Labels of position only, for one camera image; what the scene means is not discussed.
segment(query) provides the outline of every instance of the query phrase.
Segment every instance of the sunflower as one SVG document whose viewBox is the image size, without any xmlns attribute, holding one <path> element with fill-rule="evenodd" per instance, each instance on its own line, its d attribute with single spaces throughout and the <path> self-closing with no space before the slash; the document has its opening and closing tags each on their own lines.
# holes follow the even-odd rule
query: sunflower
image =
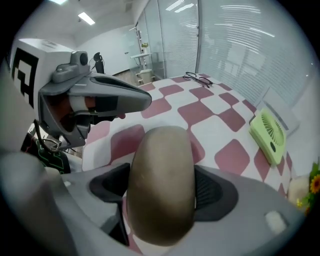
<svg viewBox="0 0 320 256">
<path fill-rule="evenodd" d="M 320 174 L 313 177 L 310 184 L 310 190 L 313 194 L 316 194 L 320 191 Z"/>
</svg>

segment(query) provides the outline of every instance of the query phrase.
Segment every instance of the table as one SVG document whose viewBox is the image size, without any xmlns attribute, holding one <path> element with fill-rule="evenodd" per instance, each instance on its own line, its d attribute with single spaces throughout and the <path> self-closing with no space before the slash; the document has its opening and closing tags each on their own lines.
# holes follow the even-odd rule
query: table
<svg viewBox="0 0 320 256">
<path fill-rule="evenodd" d="M 104 121 L 92 127 L 83 149 L 83 171 L 131 163 L 147 131 L 161 126 L 180 126 L 189 134 L 195 164 L 264 182 L 286 196 L 293 171 L 289 153 L 284 152 L 279 165 L 270 166 L 249 134 L 256 108 L 227 85 L 200 75 L 212 81 L 213 86 L 205 88 L 183 77 L 140 86 L 152 96 L 150 107 L 129 113 L 125 119 Z M 169 249 L 134 236 L 127 223 L 125 207 L 123 213 L 132 250 L 160 255 Z"/>
<path fill-rule="evenodd" d="M 140 64 L 142 64 L 142 69 L 145 70 L 145 69 L 147 69 L 147 67 L 146 67 L 146 64 L 145 64 L 144 57 L 145 56 L 149 56 L 149 55 L 151 55 L 151 53 L 142 53 L 142 54 L 137 54 L 137 55 L 130 56 L 130 58 L 131 59 L 135 59 L 135 58 L 139 59 Z"/>
</svg>

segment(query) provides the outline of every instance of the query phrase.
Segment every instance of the portable fan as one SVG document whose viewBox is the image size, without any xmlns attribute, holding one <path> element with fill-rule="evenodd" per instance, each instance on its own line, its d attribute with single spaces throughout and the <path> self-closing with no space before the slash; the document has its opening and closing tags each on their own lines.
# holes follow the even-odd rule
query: portable fan
<svg viewBox="0 0 320 256">
<path fill-rule="evenodd" d="M 271 165 L 278 165 L 286 147 L 286 133 L 266 108 L 250 123 L 250 134 Z"/>
</svg>

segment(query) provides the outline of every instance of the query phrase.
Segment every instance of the door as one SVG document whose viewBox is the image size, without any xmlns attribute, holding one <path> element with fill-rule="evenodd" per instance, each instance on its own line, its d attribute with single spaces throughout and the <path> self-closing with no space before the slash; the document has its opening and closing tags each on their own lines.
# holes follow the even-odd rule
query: door
<svg viewBox="0 0 320 256">
<path fill-rule="evenodd" d="M 166 78 L 196 72 L 198 0 L 158 1 Z"/>
<path fill-rule="evenodd" d="M 128 66 L 130 69 L 131 77 L 134 79 L 134 85 L 138 85 L 138 78 L 136 74 L 140 73 L 141 66 L 138 58 L 131 58 L 132 56 L 141 54 L 137 28 L 133 27 L 129 29 L 127 32 L 123 34 L 123 45 L 125 52 L 123 54 L 126 55 L 126 59 L 128 62 Z"/>
</svg>

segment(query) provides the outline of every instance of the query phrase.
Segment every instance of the glass wall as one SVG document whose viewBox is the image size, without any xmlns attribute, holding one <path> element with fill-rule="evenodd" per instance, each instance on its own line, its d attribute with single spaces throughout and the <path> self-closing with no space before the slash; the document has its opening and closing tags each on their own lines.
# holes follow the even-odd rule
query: glass wall
<svg viewBox="0 0 320 256">
<path fill-rule="evenodd" d="M 158 1 L 165 77 L 195 72 L 198 55 L 198 0 Z"/>
<path fill-rule="evenodd" d="M 294 104 L 312 58 L 303 32 L 285 10 L 271 1 L 201 0 L 200 21 L 199 73 L 255 106 L 270 87 Z"/>
<path fill-rule="evenodd" d="M 255 106 L 269 88 L 293 106 L 314 62 L 304 33 L 274 1 L 150 0 L 137 28 L 159 79 L 205 73 Z"/>
<path fill-rule="evenodd" d="M 141 13 L 141 15 L 138 19 L 138 24 L 136 25 L 136 29 L 138 30 L 140 46 L 144 43 L 148 43 L 149 42 L 149 35 L 148 35 L 144 11 Z M 150 53 L 150 46 L 148 46 L 147 48 L 143 48 L 141 46 L 141 49 L 143 49 L 144 53 Z M 145 60 L 145 64 L 146 64 L 147 69 L 153 70 L 151 56 L 150 55 L 145 56 L 144 60 Z"/>
<path fill-rule="evenodd" d="M 158 0 L 150 0 L 144 9 L 144 16 L 149 38 L 149 49 L 153 74 L 158 79 L 165 78 L 164 52 L 162 43 L 161 24 Z"/>
<path fill-rule="evenodd" d="M 141 54 L 136 27 L 128 29 L 123 34 L 122 43 L 125 49 L 127 49 L 127 52 L 125 52 L 124 54 L 127 58 L 127 63 L 130 69 L 131 81 L 135 85 L 138 85 L 138 77 L 136 76 L 136 74 L 140 73 L 142 68 L 139 65 L 139 60 L 137 60 L 137 58 L 132 58 L 132 56 Z"/>
</svg>

